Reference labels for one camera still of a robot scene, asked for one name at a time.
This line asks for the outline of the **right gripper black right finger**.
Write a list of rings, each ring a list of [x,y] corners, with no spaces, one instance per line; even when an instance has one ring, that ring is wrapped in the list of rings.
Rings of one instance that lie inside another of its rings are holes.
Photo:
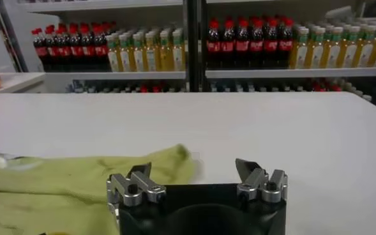
[[[288,175],[275,169],[269,175],[258,163],[240,158],[235,160],[236,169],[241,179],[237,185],[237,196],[246,202],[262,200],[279,203],[287,200]]]

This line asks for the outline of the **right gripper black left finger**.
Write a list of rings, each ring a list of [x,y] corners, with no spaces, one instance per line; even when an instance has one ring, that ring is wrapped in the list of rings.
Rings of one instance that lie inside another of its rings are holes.
[[[150,178],[151,167],[149,162],[134,165],[126,176],[111,174],[106,180],[108,205],[135,207],[144,201],[161,203],[166,198],[167,189]]]

